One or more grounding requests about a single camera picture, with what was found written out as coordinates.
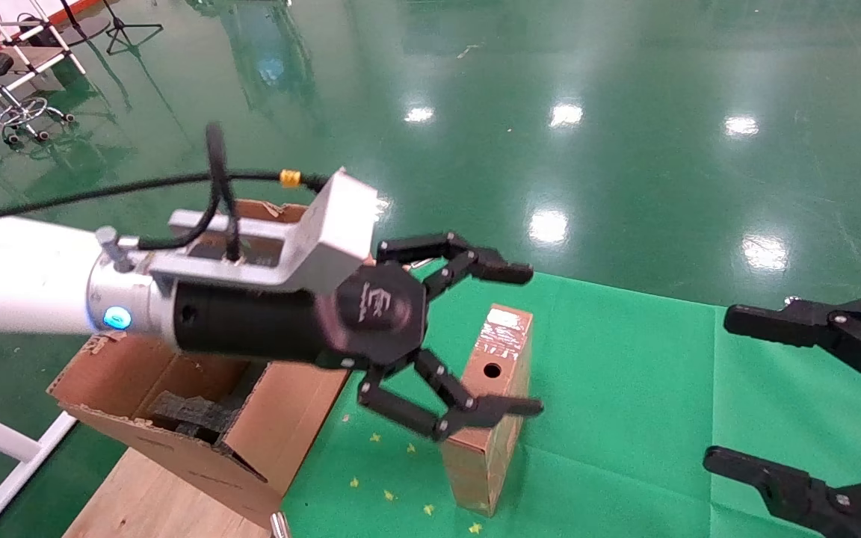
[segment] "black cable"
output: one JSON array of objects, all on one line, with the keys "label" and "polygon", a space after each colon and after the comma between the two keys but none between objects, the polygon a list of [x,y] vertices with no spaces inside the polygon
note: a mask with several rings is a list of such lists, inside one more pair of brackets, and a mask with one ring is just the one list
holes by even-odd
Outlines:
[{"label": "black cable", "polygon": [[205,127],[205,146],[208,150],[208,168],[212,175],[213,185],[218,186],[221,197],[228,210],[228,229],[225,231],[225,258],[236,262],[241,258],[241,238],[238,232],[238,210],[235,207],[235,194],[232,192],[232,182],[228,177],[228,154],[225,150],[225,136],[216,122]]},{"label": "black cable", "polygon": [[211,223],[212,218],[215,218],[215,214],[218,212],[219,199],[220,194],[218,186],[212,183],[212,194],[211,197],[209,197],[208,208],[205,208],[205,212],[201,214],[201,218],[199,218],[198,222],[195,223],[194,228],[189,229],[184,235],[177,236],[177,238],[139,238],[138,250],[171,250],[188,246],[192,241],[195,241],[195,239],[198,239],[199,236],[204,234],[206,229],[208,229],[208,225]]},{"label": "black cable", "polygon": [[[69,194],[68,197],[58,197],[45,200],[43,202],[33,202],[31,204],[9,205],[9,207],[0,208],[1,217],[15,217],[15,215],[27,214],[27,212],[46,210],[46,208],[55,208],[59,205],[74,204],[75,202],[84,202],[96,198],[115,197],[119,194],[134,193],[135,191],[147,191],[150,188],[173,187],[175,185],[185,185],[189,183],[202,183],[211,181],[206,173],[192,173],[184,175],[176,175],[164,177],[160,179],[151,179],[148,181],[139,181],[129,183],[127,185],[117,185],[115,187],[97,188],[94,191],[86,191],[86,193]],[[242,179],[252,179],[248,176],[242,176]]]}]

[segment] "blue indicator light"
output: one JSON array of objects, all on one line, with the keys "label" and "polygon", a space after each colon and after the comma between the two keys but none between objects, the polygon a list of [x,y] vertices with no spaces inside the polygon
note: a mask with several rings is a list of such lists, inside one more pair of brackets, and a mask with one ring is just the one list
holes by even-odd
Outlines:
[{"label": "blue indicator light", "polygon": [[131,324],[131,314],[122,306],[110,306],[105,310],[105,317],[102,320],[105,321],[106,326],[126,330]]}]

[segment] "hole in cardboard box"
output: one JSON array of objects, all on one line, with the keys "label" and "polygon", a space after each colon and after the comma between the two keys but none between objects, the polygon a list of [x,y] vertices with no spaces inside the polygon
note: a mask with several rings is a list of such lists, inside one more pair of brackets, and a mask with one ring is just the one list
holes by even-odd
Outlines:
[{"label": "hole in cardboard box", "polygon": [[185,304],[182,306],[182,323],[183,324],[192,324],[194,323],[195,316],[198,315],[198,310],[195,309],[191,304]]},{"label": "hole in cardboard box", "polygon": [[487,363],[484,365],[484,375],[489,378],[500,377],[500,365],[496,363]]}]

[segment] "wooden table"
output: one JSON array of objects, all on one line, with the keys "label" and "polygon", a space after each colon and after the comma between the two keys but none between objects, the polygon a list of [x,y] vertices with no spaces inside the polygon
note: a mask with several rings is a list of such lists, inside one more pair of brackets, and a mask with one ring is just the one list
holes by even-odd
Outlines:
[{"label": "wooden table", "polygon": [[129,449],[63,538],[268,538],[270,535]]}]

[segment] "open cardboard box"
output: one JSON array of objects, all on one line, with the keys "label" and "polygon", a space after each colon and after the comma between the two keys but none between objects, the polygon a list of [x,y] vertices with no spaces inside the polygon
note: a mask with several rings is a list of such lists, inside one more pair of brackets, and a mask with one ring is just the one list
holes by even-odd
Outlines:
[{"label": "open cardboard box", "polygon": [[[242,217],[295,222],[303,205],[238,202]],[[170,431],[151,408],[168,391],[221,401],[248,389],[246,359],[185,355],[163,341],[125,333],[93,336],[48,392],[65,411],[138,450],[248,520],[271,515],[314,443],[348,372],[272,362],[215,442]]]}]

